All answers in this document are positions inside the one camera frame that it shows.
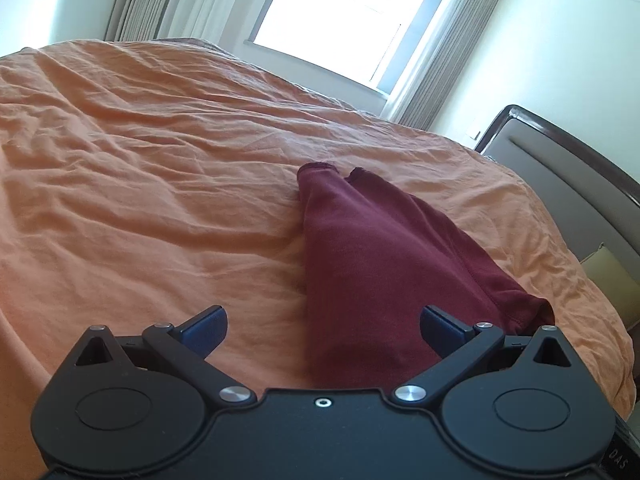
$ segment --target window pane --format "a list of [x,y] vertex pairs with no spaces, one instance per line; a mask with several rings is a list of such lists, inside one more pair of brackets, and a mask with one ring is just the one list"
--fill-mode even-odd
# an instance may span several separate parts
[[422,4],[423,0],[273,0],[255,43],[375,86]]

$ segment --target triangular cutout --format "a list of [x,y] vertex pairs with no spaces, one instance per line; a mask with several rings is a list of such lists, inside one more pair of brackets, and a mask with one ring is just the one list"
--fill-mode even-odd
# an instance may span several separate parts
[[109,353],[107,345],[99,337],[94,337],[89,340],[87,346],[84,347],[76,366],[97,365],[100,363],[108,363],[113,361],[113,357]]
[[569,367],[571,363],[564,352],[562,351],[562,347],[560,343],[552,338],[546,338],[535,358],[533,359],[535,362],[543,364],[543,365],[553,365],[553,366],[562,366]]

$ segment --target window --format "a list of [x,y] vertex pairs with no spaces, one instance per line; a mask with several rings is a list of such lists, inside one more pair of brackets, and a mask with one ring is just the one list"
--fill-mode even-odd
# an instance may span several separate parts
[[390,93],[441,0],[271,0],[254,43]]

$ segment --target dark wooden headboard frame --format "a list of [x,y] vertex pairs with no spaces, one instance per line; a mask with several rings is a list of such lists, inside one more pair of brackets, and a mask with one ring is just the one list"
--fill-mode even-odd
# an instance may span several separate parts
[[487,131],[482,135],[476,146],[476,152],[482,153],[503,126],[511,119],[517,119],[525,123],[527,126],[530,126],[544,136],[547,136],[556,144],[562,146],[587,164],[592,170],[606,178],[640,207],[640,182],[632,179],[609,159],[599,154],[590,146],[587,146],[581,140],[576,139],[569,132],[558,128],[555,124],[518,105],[509,105],[498,114],[494,122],[491,123]]

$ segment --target green cushion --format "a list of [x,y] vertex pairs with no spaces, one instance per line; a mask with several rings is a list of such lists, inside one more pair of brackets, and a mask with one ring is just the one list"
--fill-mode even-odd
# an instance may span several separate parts
[[589,279],[618,311],[627,330],[640,321],[640,285],[604,245],[582,261]]

